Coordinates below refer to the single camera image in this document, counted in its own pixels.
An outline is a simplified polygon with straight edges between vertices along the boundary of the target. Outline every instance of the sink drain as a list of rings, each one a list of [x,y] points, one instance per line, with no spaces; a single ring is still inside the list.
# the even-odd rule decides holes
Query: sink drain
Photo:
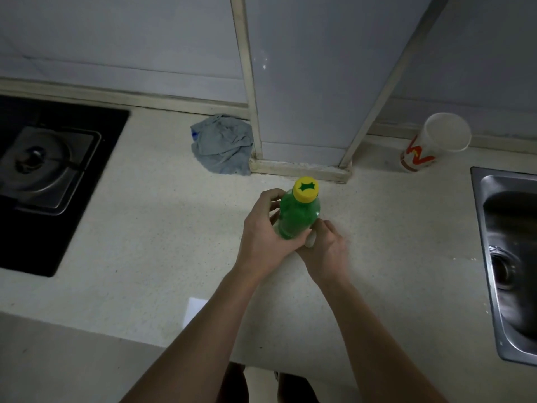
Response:
[[[489,246],[489,252],[496,287],[501,290],[512,289],[516,273],[514,257],[497,246]]]

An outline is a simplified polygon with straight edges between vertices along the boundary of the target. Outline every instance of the white paper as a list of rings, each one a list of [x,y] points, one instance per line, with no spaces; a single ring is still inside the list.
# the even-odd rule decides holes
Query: white paper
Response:
[[[199,298],[189,298],[189,303],[186,306],[185,318],[183,319],[183,329],[189,324],[189,322],[198,314],[198,312],[204,307],[207,300]]]

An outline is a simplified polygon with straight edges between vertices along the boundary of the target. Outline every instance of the stainless steel sink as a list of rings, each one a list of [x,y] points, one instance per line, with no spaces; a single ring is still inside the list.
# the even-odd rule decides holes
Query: stainless steel sink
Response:
[[[500,358],[537,365],[537,175],[472,168]]]

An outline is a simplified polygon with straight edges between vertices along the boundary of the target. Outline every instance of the paper cup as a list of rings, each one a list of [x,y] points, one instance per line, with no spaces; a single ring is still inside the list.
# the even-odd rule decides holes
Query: paper cup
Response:
[[[436,113],[401,153],[401,165],[409,172],[429,167],[440,157],[465,150],[472,139],[468,123],[453,113]]]

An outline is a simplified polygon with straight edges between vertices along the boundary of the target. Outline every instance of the green plastic bottle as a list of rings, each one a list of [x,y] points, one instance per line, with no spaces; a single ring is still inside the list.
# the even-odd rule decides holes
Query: green plastic bottle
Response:
[[[296,180],[280,202],[280,217],[275,226],[284,239],[292,239],[308,229],[319,217],[319,183],[311,177]]]

